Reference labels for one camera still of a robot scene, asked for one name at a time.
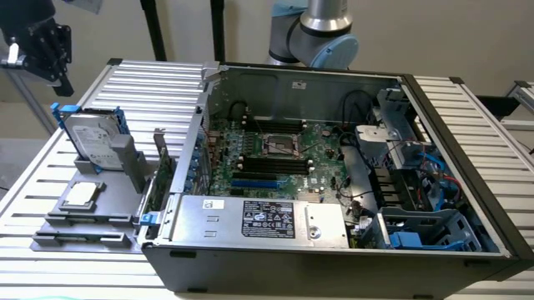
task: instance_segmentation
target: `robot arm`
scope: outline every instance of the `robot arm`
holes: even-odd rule
[[[0,66],[44,80],[57,96],[70,96],[70,28],[56,23],[54,13],[52,0],[0,1],[0,29],[9,46]]]
[[[351,27],[347,0],[279,0],[267,63],[345,69],[359,47]]]

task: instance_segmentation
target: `warning label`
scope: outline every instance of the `warning label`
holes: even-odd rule
[[[295,238],[295,212],[289,202],[243,202],[241,234],[248,238]]]

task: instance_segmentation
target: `blue pcie slot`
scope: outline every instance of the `blue pcie slot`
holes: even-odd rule
[[[252,188],[252,189],[277,189],[276,181],[244,181],[232,180],[231,185],[233,188]]]

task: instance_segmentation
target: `black pole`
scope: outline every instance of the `black pole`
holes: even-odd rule
[[[161,36],[161,27],[158,27],[158,17],[154,0],[141,0],[144,18],[146,19],[149,39],[152,40],[152,49],[156,61],[166,61],[164,37]]]
[[[216,61],[225,61],[224,47],[224,0],[209,0],[210,28],[213,34],[213,55]]]

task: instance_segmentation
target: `label sticker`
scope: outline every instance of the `label sticker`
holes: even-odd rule
[[[201,209],[224,209],[224,200],[205,199],[201,204]]]
[[[295,211],[291,202],[243,202],[241,234],[247,238],[295,238]]]
[[[104,169],[121,169],[118,156],[110,149],[110,140],[117,132],[78,125],[73,126],[72,130],[89,161]]]
[[[292,89],[305,89],[305,85],[307,85],[307,83],[303,81],[293,81],[291,88]]]

